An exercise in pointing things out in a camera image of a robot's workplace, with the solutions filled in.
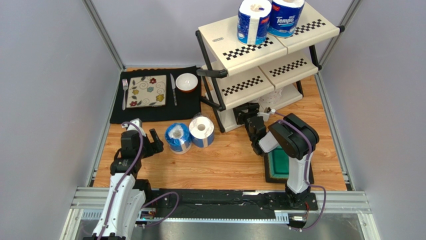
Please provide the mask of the blue paper roll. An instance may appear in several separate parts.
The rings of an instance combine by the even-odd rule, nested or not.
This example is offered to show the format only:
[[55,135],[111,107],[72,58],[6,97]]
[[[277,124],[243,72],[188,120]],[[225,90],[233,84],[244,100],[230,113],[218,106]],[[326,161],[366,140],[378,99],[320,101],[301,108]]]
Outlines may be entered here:
[[165,131],[164,137],[170,150],[177,155],[187,153],[192,147],[190,130],[184,123],[170,125]]

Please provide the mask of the white roll with blue band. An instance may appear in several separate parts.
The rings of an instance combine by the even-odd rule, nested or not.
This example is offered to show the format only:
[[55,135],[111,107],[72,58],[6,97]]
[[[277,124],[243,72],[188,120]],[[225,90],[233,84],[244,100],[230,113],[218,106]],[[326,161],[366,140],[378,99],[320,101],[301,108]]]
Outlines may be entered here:
[[199,148],[209,147],[215,139],[215,126],[206,116],[199,115],[189,124],[192,143]]

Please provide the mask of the Tempo paper roll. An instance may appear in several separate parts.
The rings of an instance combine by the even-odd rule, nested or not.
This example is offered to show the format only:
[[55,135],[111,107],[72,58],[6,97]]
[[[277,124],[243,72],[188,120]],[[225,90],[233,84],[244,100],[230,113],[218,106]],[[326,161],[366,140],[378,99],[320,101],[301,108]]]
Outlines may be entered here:
[[243,0],[238,8],[237,39],[244,45],[260,45],[267,38],[272,4],[268,0]]
[[304,6],[305,0],[272,0],[268,33],[280,38],[292,36]]

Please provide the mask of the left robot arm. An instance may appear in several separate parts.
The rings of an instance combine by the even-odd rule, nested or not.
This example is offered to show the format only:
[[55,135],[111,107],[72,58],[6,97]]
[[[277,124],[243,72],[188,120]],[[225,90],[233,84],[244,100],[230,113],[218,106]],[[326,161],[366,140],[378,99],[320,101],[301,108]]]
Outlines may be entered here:
[[100,219],[90,240],[128,240],[132,236],[137,215],[151,197],[148,180],[137,179],[141,160],[161,153],[164,143],[155,129],[150,129],[150,141],[141,127],[130,126],[121,134],[121,147],[110,165],[110,183]]

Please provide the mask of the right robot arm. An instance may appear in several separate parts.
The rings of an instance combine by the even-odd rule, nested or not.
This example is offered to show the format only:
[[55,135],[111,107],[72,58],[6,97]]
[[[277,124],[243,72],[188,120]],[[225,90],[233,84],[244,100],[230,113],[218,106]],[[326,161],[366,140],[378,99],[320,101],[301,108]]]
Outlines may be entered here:
[[259,108],[258,103],[245,103],[234,108],[235,121],[245,127],[256,155],[267,157],[277,148],[283,150],[288,160],[284,202],[292,209],[308,209],[313,187],[309,180],[311,158],[319,143],[319,135],[293,113],[282,114],[281,119],[266,126],[265,121],[277,111],[268,107],[260,112]]

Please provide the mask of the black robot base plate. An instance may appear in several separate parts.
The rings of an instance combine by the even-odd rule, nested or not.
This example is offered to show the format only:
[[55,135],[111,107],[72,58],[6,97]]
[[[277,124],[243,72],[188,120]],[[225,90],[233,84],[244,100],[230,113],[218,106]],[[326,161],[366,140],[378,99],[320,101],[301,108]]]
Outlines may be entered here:
[[158,218],[270,220],[275,211],[305,214],[320,209],[314,193],[300,203],[291,203],[284,191],[159,188],[152,190],[147,199],[153,203],[143,212]]

